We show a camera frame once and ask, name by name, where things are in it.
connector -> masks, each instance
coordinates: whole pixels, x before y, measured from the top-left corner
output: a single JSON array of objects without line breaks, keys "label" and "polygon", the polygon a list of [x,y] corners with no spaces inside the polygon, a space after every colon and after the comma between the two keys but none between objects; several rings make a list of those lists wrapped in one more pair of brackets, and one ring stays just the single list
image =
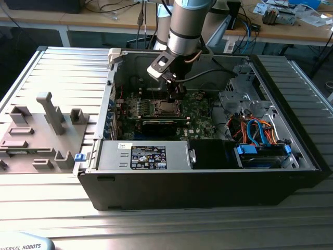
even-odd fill
[{"label": "connector", "polygon": [[141,27],[143,23],[144,23],[144,12],[140,11],[139,17],[137,18],[137,25]]}]

power supply label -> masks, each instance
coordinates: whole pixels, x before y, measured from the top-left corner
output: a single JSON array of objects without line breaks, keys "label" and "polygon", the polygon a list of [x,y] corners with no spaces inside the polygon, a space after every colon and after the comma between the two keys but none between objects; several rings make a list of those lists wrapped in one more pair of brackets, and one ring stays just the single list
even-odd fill
[{"label": "power supply label", "polygon": [[131,168],[140,169],[167,169],[167,154],[165,146],[132,146]]}]

white label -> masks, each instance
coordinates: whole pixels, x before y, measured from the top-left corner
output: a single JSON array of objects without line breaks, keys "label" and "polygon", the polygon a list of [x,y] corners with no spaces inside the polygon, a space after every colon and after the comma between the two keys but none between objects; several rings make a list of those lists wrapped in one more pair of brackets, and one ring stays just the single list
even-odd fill
[{"label": "white label", "polygon": [[131,149],[133,143],[120,142],[118,143],[118,149]]}]

blue clip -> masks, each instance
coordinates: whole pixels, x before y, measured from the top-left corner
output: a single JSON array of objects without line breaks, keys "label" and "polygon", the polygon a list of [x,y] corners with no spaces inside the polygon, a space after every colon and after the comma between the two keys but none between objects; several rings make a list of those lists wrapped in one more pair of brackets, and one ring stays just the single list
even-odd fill
[{"label": "blue clip", "polygon": [[286,145],[286,146],[285,146],[285,151],[287,152],[288,155],[291,154],[291,148],[290,148],[289,145]]},{"label": "blue clip", "polygon": [[254,145],[246,145],[246,144],[239,145],[237,147],[237,152],[238,152],[239,155],[242,155],[242,154],[245,154],[245,155],[248,155],[248,154],[256,155],[258,153],[257,149],[255,148]]},{"label": "blue clip", "polygon": [[76,163],[87,161],[87,156],[85,154],[75,154],[74,161]]}]

motherboard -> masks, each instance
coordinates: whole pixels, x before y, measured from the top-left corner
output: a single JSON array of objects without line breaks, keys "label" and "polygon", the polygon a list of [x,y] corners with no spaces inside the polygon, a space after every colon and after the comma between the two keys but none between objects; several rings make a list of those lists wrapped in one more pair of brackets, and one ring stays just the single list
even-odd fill
[{"label": "motherboard", "polygon": [[189,92],[183,100],[168,103],[157,93],[145,98],[130,93],[119,105],[119,136],[122,140],[213,139],[210,99],[205,92]]}]

